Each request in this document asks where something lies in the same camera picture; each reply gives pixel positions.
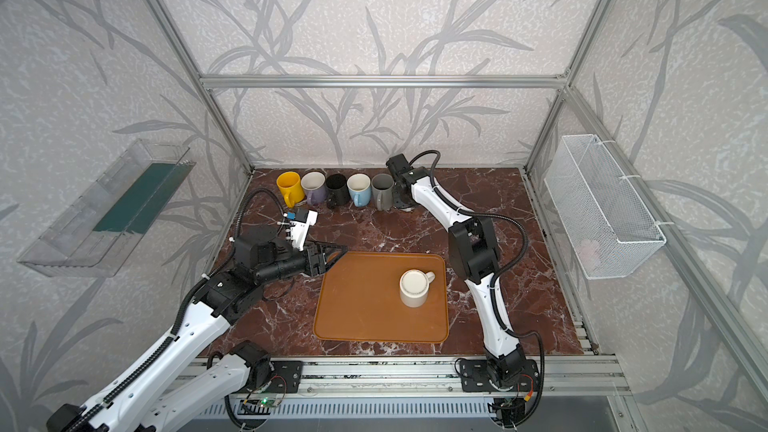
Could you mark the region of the grey mug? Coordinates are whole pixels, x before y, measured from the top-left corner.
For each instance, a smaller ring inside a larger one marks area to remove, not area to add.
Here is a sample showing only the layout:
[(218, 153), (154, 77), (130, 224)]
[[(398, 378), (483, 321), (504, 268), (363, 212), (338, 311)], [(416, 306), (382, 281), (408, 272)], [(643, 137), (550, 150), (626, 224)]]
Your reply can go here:
[(371, 180), (373, 201), (378, 211), (390, 211), (394, 204), (393, 177), (388, 173), (380, 173)]

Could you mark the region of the light blue mug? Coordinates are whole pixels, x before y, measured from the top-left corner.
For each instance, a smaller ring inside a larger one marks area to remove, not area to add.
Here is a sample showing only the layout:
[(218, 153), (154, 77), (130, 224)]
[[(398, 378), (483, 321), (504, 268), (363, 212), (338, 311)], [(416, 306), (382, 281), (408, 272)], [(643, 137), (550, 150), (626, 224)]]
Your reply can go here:
[(364, 173), (355, 173), (347, 179), (350, 198), (357, 208), (366, 207), (372, 198), (371, 178)]

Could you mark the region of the purple mug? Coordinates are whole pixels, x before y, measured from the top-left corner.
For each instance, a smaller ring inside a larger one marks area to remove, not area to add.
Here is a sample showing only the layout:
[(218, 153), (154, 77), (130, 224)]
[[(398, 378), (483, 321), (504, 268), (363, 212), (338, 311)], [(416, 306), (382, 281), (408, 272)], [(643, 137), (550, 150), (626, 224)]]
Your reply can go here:
[(326, 175), (323, 172), (311, 171), (301, 178), (301, 187), (306, 196), (306, 202), (312, 206), (324, 204), (327, 200)]

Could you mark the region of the black mug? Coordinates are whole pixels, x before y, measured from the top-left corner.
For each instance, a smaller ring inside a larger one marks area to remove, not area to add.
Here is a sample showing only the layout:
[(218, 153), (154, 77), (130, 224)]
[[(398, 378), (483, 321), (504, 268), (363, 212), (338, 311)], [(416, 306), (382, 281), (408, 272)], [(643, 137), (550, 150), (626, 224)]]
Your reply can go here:
[(347, 177), (342, 173), (335, 173), (326, 178), (327, 188), (326, 205), (329, 209), (345, 206), (351, 200), (347, 187)]

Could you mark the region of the yellow mug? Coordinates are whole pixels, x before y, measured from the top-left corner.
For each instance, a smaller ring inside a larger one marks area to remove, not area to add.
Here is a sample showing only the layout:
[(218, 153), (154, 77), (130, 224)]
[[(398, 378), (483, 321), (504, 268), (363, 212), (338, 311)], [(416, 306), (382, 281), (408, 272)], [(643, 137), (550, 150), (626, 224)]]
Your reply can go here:
[(295, 207), (306, 198), (301, 185), (301, 176), (295, 171), (281, 173), (276, 180), (276, 185), (288, 208)]

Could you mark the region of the cream round mug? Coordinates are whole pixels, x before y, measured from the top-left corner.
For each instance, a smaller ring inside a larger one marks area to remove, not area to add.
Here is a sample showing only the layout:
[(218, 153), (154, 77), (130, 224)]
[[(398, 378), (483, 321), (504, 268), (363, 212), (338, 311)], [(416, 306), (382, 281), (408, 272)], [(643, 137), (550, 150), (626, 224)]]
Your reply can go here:
[(419, 308), (427, 300), (430, 286), (435, 280), (434, 272), (411, 269), (404, 272), (399, 280), (401, 302), (410, 308)]

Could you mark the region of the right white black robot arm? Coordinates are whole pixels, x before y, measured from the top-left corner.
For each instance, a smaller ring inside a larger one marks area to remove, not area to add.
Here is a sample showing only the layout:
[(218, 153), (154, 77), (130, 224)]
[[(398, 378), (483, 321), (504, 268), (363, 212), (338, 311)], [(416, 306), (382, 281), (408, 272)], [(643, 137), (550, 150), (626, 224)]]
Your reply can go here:
[[(533, 392), (538, 394), (542, 388), (542, 373), (537, 370), (536, 363), (526, 357), (520, 340), (525, 337), (540, 340), (541, 336), (535, 331), (513, 330), (504, 309), (500, 284), (501, 275), (517, 265), (527, 251), (529, 240), (525, 229), (509, 217), (464, 207), (435, 178), (440, 153), (428, 150), (417, 154), (416, 158), (426, 155), (434, 156), (428, 169), (417, 167), (416, 159), (408, 160), (402, 154), (387, 160), (386, 166), (396, 190), (407, 206), (423, 206), (447, 231), (449, 264), (468, 286), (480, 318), (491, 384), (499, 390), (508, 390), (520, 377), (529, 377)], [(501, 253), (493, 226), (495, 219), (515, 226), (523, 239), (517, 255), (505, 265), (500, 263)]]

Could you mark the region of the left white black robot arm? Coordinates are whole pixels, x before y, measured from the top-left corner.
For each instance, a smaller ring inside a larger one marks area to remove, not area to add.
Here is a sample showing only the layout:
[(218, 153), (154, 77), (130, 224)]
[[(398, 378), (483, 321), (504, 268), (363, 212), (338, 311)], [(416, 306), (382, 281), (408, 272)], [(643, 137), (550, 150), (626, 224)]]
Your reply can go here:
[(347, 253), (344, 245), (309, 239), (316, 212), (283, 211), (277, 225), (243, 230), (259, 194), (240, 206), (223, 264), (185, 295), (169, 330), (124, 373), (82, 405), (64, 404), (46, 422), (49, 431), (161, 431), (177, 429), (220, 397), (269, 386), (276, 374), (270, 354), (243, 341), (206, 373), (165, 396), (187, 365), (264, 297), (267, 285), (298, 275), (322, 276)]

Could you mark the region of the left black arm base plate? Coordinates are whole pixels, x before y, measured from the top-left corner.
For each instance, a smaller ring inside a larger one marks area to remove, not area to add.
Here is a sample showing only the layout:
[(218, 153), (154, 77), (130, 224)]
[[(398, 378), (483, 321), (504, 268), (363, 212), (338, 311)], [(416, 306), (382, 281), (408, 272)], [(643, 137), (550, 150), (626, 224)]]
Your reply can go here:
[(295, 394), (299, 390), (304, 363), (279, 360), (257, 364), (249, 388), (257, 393)]

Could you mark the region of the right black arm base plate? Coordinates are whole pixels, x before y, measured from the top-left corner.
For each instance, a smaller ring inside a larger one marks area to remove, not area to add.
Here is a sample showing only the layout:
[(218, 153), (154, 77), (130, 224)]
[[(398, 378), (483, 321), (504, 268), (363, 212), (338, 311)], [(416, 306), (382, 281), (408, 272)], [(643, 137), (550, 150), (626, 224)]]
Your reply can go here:
[(490, 375), (488, 361), (485, 359), (458, 358), (454, 369), (461, 382), (463, 392), (526, 392), (536, 390), (536, 380), (540, 377), (538, 364), (528, 359), (519, 372), (513, 372), (511, 379), (504, 385), (496, 384)]

